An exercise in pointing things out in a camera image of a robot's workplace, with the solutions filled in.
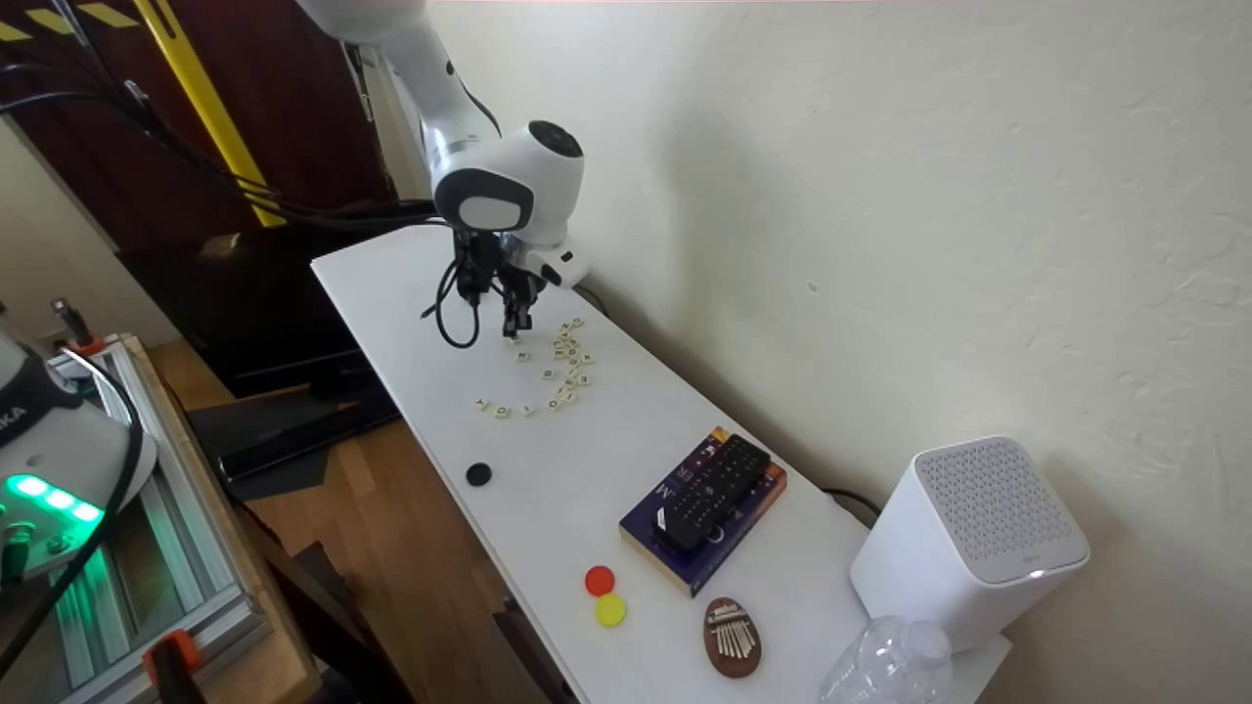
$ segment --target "white container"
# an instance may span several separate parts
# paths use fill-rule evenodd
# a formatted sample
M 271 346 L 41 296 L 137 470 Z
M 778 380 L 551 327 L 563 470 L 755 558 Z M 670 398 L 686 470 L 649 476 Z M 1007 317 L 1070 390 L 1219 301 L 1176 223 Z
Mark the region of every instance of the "white container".
M 871 618 L 935 622 L 961 652 L 1086 558 L 1086 536 L 1025 450 L 986 438 L 913 457 L 854 558 L 854 587 Z

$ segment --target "brown object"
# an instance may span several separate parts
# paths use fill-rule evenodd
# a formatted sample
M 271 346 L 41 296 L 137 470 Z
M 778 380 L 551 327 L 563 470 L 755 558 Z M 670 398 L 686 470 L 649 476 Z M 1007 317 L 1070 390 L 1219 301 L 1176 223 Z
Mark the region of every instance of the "brown object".
M 131 335 L 125 335 L 125 352 L 151 398 L 151 420 L 167 434 L 167 450 L 184 463 L 189 481 L 203 502 L 203 513 L 215 526 L 234 575 L 241 579 L 241 589 L 267 616 L 267 630 L 257 639 L 231 651 L 231 659 L 221 652 L 219 662 L 203 666 L 203 696 L 208 700 L 280 700 L 280 704 L 309 700 L 319 685 L 319 672 L 314 666 L 314 652 L 306 651 L 306 639 L 291 622 L 291 609 L 267 573 L 257 545 L 248 536 L 248 526 L 221 498 L 215 470 L 203 463 L 198 441 L 184 423 L 184 412 L 159 382 L 146 347 Z
M 710 600 L 705 609 L 705 652 L 717 672 L 739 679 L 760 670 L 763 640 L 734 600 Z
M 0 4 L 0 24 L 32 35 L 22 42 L 0 42 L 0 59 L 45 61 L 69 78 L 41 71 L 4 75 L 0 102 L 82 88 L 74 75 L 90 75 L 78 42 L 32 24 L 32 7 L 45 13 L 45 0 Z M 111 71 L 131 78 L 167 133 L 221 167 L 174 75 L 142 29 L 137 7 L 122 0 L 104 0 L 104 7 L 131 18 L 113 31 L 82 15 Z M 294 0 L 173 0 L 167 7 L 180 15 L 275 191 L 317 210 L 394 198 L 341 42 L 317 31 Z M 125 256 L 197 245 L 257 228 L 241 197 L 221 189 L 227 179 L 203 166 L 189 166 L 104 106 L 66 102 L 21 111 L 14 121 Z
M 151 356 L 189 412 L 231 403 L 190 346 L 163 346 Z M 357 587 L 357 609 L 420 700 L 549 700 L 512 633 L 497 627 L 508 587 L 480 575 L 489 554 L 401 423 L 341 441 L 324 484 L 250 502 L 250 510 L 294 553 L 324 545 Z

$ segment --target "floor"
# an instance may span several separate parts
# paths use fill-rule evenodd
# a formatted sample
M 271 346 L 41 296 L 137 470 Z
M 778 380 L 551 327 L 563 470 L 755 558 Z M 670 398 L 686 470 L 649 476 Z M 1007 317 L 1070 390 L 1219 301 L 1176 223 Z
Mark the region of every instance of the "floor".
M 231 403 L 189 346 L 151 347 L 151 361 L 189 412 Z M 324 545 L 422 704 L 545 700 L 493 622 L 489 558 L 407 425 L 341 441 L 324 484 L 250 510 L 287 553 Z

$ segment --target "white table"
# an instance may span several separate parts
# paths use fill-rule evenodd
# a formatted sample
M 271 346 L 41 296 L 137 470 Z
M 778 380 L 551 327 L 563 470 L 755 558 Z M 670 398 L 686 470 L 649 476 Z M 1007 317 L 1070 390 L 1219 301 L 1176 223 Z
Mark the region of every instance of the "white table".
M 450 256 L 444 228 L 407 228 L 317 257 L 314 271 L 577 700 L 819 700 L 828 666 L 864 627 L 844 579 L 864 528 L 791 470 L 778 505 L 687 600 L 618 519 L 710 425 L 739 425 L 566 290 L 545 290 L 521 346 L 532 361 L 502 335 L 497 301 L 480 309 L 477 347 L 444 347 L 420 312 Z M 589 389 L 581 403 L 549 412 L 549 342 L 576 317 L 596 356 Z M 469 327 L 459 296 L 444 321 Z M 480 398 L 516 412 L 497 420 Z M 484 488 L 464 481 L 472 463 L 493 467 Z M 589 563 L 618 573 L 631 601 L 618 630 L 589 618 Z M 763 633 L 763 666 L 748 679 L 722 679 L 705 662 L 699 618 L 717 595 L 739 600 Z M 973 700 L 1007 652 L 1010 640 L 995 640 L 960 659 L 960 700 Z

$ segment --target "red button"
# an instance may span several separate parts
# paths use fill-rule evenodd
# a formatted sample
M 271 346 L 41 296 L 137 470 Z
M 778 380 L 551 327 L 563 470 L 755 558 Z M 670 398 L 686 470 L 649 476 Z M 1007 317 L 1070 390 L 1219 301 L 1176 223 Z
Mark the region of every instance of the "red button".
M 611 566 L 596 563 L 596 566 L 581 575 L 581 587 L 585 587 L 585 595 L 602 600 L 602 595 L 611 595 L 611 589 L 618 587 L 618 579 L 615 579 Z

